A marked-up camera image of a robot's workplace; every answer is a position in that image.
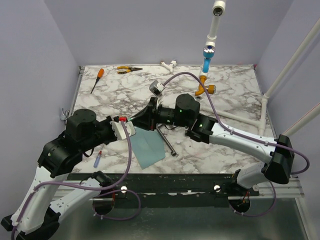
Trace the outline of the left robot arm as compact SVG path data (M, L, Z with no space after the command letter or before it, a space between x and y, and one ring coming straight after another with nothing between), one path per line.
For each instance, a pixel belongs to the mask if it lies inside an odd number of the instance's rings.
M113 184L101 171L91 174L81 185L71 185L67 195L53 200L60 185L83 160L87 151L117 140L112 117L103 121L89 109L77 110L68 120L66 129L46 143L38 159L35 176L22 204L1 225L11 232L13 240L48 240L62 220L90 198L107 197Z

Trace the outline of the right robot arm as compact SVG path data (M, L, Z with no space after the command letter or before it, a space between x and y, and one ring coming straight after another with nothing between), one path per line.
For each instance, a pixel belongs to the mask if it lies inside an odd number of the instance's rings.
M229 147L258 159L256 165L233 174L230 191L236 196L259 183L271 181L285 185L290 180L294 153L287 136L264 137L221 126L217 119L202 114L200 103L188 93L176 98L174 108L164 107L156 97L151 97L131 121L135 127L147 131L154 131L159 124L185 127L185 135L196 142Z

